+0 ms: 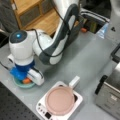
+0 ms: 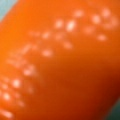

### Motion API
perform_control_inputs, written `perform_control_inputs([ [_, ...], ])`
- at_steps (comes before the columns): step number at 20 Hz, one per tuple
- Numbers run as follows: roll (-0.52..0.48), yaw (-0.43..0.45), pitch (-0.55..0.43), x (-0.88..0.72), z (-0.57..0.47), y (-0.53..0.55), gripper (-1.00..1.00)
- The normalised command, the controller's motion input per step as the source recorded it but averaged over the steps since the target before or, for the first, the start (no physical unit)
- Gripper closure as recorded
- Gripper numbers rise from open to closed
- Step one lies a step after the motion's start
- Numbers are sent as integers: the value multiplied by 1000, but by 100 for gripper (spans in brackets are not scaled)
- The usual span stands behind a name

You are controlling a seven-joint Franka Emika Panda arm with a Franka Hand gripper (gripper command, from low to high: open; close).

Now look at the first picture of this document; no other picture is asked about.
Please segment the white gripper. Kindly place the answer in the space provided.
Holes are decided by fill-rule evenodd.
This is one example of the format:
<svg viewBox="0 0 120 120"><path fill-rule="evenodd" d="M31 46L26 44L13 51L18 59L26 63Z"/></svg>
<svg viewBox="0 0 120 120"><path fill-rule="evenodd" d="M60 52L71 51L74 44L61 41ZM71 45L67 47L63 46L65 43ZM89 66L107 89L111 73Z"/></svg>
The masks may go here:
<svg viewBox="0 0 120 120"><path fill-rule="evenodd" d="M31 68L27 73L27 77L37 85L42 85L44 83L43 74L36 68Z"/></svg>

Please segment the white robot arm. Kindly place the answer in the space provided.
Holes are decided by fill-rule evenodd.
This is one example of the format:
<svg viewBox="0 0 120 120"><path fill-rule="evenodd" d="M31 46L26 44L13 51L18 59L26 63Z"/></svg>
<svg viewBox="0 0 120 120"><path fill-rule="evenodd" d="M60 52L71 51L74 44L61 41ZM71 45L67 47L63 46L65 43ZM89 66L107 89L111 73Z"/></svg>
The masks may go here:
<svg viewBox="0 0 120 120"><path fill-rule="evenodd" d="M72 34L80 11L79 0L50 0L50 2L60 16L53 38L41 29L18 30L9 37L11 52L9 59L14 63L10 73L18 81L23 82L29 78L34 84L41 85L44 76L35 68L34 55L37 55L43 64L57 64Z"/></svg>

